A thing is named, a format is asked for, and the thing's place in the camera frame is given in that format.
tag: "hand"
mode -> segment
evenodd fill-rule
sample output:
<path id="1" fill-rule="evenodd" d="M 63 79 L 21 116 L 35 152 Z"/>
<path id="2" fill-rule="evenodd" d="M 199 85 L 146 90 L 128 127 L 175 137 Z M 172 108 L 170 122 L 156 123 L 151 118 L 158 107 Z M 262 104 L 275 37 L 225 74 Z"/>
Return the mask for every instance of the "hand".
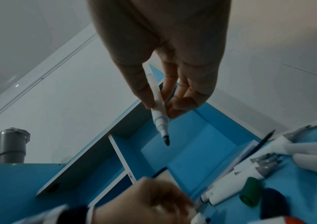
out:
<path id="1" fill-rule="evenodd" d="M 152 209 L 162 205 L 168 213 Z M 170 182 L 140 179 L 114 200 L 93 213 L 93 224 L 189 224 L 186 206 L 192 206 L 189 197 Z"/>
<path id="2" fill-rule="evenodd" d="M 154 51 L 165 72 L 162 96 L 176 118 L 213 93 L 225 50 L 231 0 L 88 0 L 93 23 L 133 93 L 154 99 L 142 64 Z"/>

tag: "sleeve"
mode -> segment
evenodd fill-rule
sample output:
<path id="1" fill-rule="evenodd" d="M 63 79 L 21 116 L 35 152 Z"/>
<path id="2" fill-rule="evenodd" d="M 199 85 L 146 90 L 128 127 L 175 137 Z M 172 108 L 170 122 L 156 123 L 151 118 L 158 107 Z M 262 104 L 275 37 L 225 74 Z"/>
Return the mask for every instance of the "sleeve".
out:
<path id="1" fill-rule="evenodd" d="M 13 224 L 91 224 L 92 214 L 93 207 L 79 206 L 70 209 L 65 204 Z"/>

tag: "gray cup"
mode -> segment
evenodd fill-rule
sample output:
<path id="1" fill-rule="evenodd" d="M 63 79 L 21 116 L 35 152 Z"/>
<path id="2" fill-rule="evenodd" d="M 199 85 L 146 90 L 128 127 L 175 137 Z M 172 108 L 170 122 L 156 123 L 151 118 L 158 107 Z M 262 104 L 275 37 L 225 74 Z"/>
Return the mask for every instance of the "gray cup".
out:
<path id="1" fill-rule="evenodd" d="M 19 128 L 0 131 L 0 163 L 24 163 L 30 134 Z"/>

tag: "black marker tip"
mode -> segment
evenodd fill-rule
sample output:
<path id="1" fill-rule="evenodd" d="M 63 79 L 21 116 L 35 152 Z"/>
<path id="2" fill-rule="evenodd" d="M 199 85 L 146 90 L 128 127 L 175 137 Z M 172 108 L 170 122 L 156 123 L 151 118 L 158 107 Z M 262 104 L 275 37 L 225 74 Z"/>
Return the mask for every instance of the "black marker tip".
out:
<path id="1" fill-rule="evenodd" d="M 170 145 L 170 137 L 169 137 L 169 136 L 164 136 L 164 137 L 163 137 L 163 141 L 165 142 L 165 144 L 166 144 L 167 146 Z"/>

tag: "green cap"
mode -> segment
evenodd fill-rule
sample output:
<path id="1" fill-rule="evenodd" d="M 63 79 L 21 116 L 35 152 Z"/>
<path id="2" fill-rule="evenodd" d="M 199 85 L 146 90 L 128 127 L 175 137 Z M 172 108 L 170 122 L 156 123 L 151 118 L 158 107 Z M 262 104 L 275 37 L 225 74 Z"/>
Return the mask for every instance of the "green cap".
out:
<path id="1" fill-rule="evenodd" d="M 262 195 L 262 183 L 256 178 L 249 177 L 240 192 L 240 200 L 249 207 L 258 205 Z"/>

